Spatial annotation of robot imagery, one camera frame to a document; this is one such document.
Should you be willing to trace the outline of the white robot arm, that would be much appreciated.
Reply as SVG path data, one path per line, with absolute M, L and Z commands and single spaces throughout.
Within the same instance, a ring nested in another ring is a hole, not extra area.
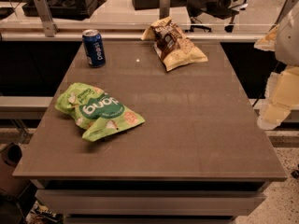
M 290 11 L 254 48 L 274 51 L 276 59 L 286 65 L 280 74 L 272 72 L 267 79 L 257 120 L 260 129 L 274 130 L 299 105 L 299 14 Z

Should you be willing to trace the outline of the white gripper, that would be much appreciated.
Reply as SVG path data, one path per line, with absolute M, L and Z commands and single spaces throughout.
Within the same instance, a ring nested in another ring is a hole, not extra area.
M 254 48 L 274 51 L 279 26 L 257 40 Z M 299 105 L 299 67 L 288 65 L 280 74 L 272 72 L 266 83 L 265 97 L 270 104 L 259 111 L 257 125 L 262 130 L 274 130 Z

